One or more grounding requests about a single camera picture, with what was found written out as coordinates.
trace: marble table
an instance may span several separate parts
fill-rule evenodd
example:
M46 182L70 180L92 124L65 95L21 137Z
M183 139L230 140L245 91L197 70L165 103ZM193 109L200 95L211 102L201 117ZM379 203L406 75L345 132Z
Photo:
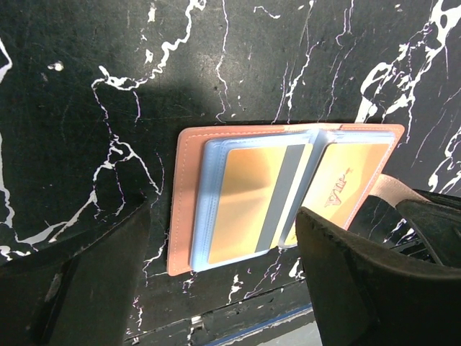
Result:
M143 196L128 340L302 280L296 249L166 274L179 132L400 123L385 173L461 196L460 19L458 0L3 1L0 260L118 223ZM416 236L373 198L351 230L387 247Z

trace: card holder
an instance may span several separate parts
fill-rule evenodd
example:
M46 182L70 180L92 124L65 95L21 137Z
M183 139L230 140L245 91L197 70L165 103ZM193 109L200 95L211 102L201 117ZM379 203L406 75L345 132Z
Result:
M399 138L391 130L329 131L321 162L298 205L347 229ZM278 245L296 244L294 224L287 222Z
M280 200L287 199L290 177L306 170L319 133L315 129L206 143L190 260L193 270L269 251L284 207ZM304 179L297 189L307 186Z
M396 124L338 124L338 123L310 123L296 125L229 125L187 128L178 138L176 150L176 165L174 168L174 184L171 204L171 223L169 229L169 245L167 257L167 272L169 275L179 275L190 271L190 257L194 230L194 215L197 204L197 194L200 182L200 167L205 144L218 138L244 138L254 136L275 135L282 133L299 133L312 129L345 130L345 131L392 131L395 134L395 148L398 139L402 136L404 127ZM289 197L294 198L297 190L290 191ZM279 221L282 229L285 227L283 218ZM271 247L279 244L281 234L277 225L277 234L274 236Z

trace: gold card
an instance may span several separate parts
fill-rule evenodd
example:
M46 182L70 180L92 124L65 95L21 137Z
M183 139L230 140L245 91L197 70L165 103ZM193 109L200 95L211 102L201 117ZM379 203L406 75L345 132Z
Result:
M293 184L305 171L312 144L239 148L225 165L208 263L271 247Z
M382 169L390 148L383 143L332 143L327 146L303 207L344 228L360 207L370 180ZM295 227L285 246L296 245Z

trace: gray magnetic stripe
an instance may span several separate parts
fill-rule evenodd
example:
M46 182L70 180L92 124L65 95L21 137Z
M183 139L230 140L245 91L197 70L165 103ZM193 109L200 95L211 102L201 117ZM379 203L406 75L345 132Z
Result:
M304 148L304 144L287 147L255 252L267 250L271 246Z
M308 193L308 188L311 183L312 178L314 177L315 171L320 164L323 152L327 147L325 138L318 138L315 143L312 152L310 153L309 162L305 168L303 178L301 178L300 188L296 192L295 199L293 200L293 206L296 205L296 208L291 208L288 213L285 226L283 227L282 234L280 235L280 243L285 243L287 240L288 234L290 233L291 227L296 219L296 214L299 207L303 204L304 198Z

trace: logo on card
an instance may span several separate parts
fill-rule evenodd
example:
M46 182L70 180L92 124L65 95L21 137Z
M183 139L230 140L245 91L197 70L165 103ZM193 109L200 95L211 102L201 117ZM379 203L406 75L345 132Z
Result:
M330 192L330 195L328 196L328 199L326 200L325 208L329 205L341 205L341 198L339 198L339 196L347 184L346 176L348 173L352 173L352 169L348 168L345 173L341 174L338 178L332 191Z

